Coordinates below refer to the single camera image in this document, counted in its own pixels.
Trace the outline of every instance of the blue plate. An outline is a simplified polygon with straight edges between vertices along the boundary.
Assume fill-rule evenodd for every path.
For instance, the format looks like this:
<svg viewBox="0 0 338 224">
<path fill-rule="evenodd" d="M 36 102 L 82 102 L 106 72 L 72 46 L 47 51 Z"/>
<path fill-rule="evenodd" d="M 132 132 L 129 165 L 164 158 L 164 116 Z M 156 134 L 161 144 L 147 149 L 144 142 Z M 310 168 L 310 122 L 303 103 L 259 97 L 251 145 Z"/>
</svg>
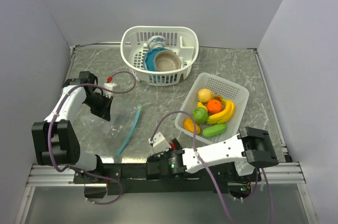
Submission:
<svg viewBox="0 0 338 224">
<path fill-rule="evenodd" d="M 156 55 L 160 52 L 160 51 L 164 51 L 167 50 L 165 48 L 154 48 L 150 51 L 148 51 L 145 56 L 144 56 L 144 60 L 143 60 L 143 66 L 145 70 L 148 71 L 152 71 L 155 72 L 155 65 L 154 65 L 154 60 Z"/>
</svg>

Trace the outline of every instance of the gray plastic basket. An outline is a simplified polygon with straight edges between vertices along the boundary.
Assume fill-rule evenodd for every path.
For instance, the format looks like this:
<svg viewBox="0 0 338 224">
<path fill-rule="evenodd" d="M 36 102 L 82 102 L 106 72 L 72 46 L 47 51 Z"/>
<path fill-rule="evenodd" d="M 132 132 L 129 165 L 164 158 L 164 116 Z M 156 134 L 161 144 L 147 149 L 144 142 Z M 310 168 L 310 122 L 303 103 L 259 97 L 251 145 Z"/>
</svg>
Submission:
<svg viewBox="0 0 338 224">
<path fill-rule="evenodd" d="M 228 127 L 225 133 L 211 138 L 205 138 L 201 133 L 196 136 L 196 139 L 206 144 L 213 144 L 232 137 L 237 133 L 239 124 L 241 123 L 249 99 L 249 91 L 245 87 L 234 82 L 204 72 L 197 77 L 194 85 L 191 87 L 185 98 L 181 110 L 191 113 L 196 108 L 197 102 L 199 101 L 197 93 L 202 88 L 208 88 L 212 90 L 215 95 L 221 95 L 224 99 L 232 100 L 236 105 L 236 111 L 233 114 L 233 117 L 227 122 Z M 187 115 L 179 113 L 175 119 L 175 126 L 177 129 L 192 137 L 192 133 L 183 128 L 183 121 L 186 118 L 188 118 Z M 200 127 L 201 130 L 203 130 L 209 126 L 202 124 Z"/>
</svg>

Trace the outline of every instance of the beige bowl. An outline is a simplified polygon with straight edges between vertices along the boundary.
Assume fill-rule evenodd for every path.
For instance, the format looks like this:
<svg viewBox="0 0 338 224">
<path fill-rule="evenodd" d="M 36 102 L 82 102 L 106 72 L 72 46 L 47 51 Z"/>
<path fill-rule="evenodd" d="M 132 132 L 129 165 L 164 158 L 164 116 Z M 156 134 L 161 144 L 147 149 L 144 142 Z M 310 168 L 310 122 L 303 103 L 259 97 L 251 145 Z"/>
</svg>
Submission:
<svg viewBox="0 0 338 224">
<path fill-rule="evenodd" d="M 172 51 L 160 51 L 154 59 L 155 70 L 158 72 L 169 72 L 180 69 L 182 66 L 179 56 Z"/>
</svg>

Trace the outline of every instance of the white dish rack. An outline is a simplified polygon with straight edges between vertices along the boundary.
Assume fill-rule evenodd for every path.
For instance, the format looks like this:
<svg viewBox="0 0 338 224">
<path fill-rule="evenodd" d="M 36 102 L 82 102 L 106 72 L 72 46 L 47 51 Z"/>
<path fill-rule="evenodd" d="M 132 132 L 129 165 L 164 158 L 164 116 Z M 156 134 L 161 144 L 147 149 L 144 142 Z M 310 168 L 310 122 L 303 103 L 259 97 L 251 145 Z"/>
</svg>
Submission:
<svg viewBox="0 0 338 224">
<path fill-rule="evenodd" d="M 167 46 L 175 52 L 182 67 L 169 72 L 152 72 L 143 67 L 147 41 L 155 35 L 166 38 Z M 185 80 L 199 52 L 199 41 L 194 31 L 187 27 L 136 26 L 127 30 L 121 41 L 121 56 L 138 81 L 150 86 L 171 86 Z"/>
<path fill-rule="evenodd" d="M 214 144 L 231 138 L 238 131 L 239 124 L 241 123 L 244 110 L 249 99 L 249 91 L 245 87 L 242 87 L 230 80 L 203 72 L 195 80 L 195 83 L 191 87 L 180 110 L 191 114 L 196 108 L 197 102 L 199 101 L 197 93 L 203 88 L 212 90 L 215 95 L 221 95 L 224 99 L 232 100 L 236 106 L 236 109 L 232 118 L 227 122 L 227 130 L 224 133 L 206 138 L 201 132 L 200 135 L 196 135 L 196 139 L 206 144 Z M 175 127 L 192 137 L 192 133 L 183 128 L 183 121 L 186 118 L 188 118 L 187 115 L 179 113 L 175 119 Z M 200 127 L 201 130 L 203 130 L 204 128 L 209 127 L 209 125 L 201 124 Z"/>
</svg>

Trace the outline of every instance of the green vegetable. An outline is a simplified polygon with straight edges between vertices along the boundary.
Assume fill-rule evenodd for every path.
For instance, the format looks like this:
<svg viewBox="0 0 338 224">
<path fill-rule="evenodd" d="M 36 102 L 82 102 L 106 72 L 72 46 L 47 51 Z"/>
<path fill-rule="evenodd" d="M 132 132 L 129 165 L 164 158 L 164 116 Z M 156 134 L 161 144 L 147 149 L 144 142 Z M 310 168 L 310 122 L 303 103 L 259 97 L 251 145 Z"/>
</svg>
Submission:
<svg viewBox="0 0 338 224">
<path fill-rule="evenodd" d="M 219 124 L 207 127 L 203 130 L 202 134 L 206 138 L 220 135 L 227 130 L 227 124 Z"/>
<path fill-rule="evenodd" d="M 202 124 L 208 119 L 208 112 L 202 107 L 196 108 L 191 115 L 198 124 Z"/>
</svg>

